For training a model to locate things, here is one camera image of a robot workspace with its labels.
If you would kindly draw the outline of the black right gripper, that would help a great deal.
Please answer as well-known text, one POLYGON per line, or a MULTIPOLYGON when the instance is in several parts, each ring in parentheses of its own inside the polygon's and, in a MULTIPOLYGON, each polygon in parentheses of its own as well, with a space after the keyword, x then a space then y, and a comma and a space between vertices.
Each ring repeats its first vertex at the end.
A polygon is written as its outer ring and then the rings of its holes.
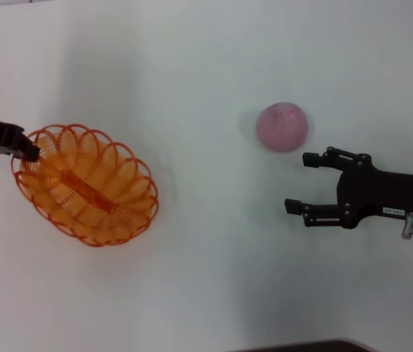
POLYGON ((304 153, 305 167, 326 167, 343 172, 337 184, 337 205, 311 205, 285 199, 290 215, 301 216, 306 227, 353 229, 370 216, 404 220, 413 213, 413 175, 384 172, 372 166, 368 154, 350 153, 335 147, 304 153))

